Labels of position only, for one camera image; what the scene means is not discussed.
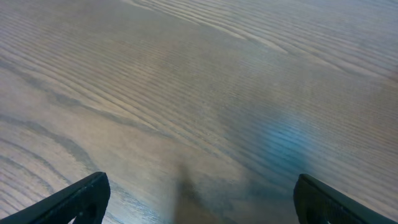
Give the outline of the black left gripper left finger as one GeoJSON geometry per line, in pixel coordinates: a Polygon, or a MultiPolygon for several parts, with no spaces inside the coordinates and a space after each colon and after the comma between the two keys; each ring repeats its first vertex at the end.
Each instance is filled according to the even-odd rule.
{"type": "Polygon", "coordinates": [[[61,191],[1,219],[1,224],[101,224],[111,195],[104,172],[95,172],[61,191]]]}

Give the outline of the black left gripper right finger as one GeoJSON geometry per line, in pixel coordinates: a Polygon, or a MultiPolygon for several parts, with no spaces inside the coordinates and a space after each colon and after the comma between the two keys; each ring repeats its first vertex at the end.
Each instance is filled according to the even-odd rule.
{"type": "Polygon", "coordinates": [[[308,174],[294,187],[300,224],[397,224],[308,174]]]}

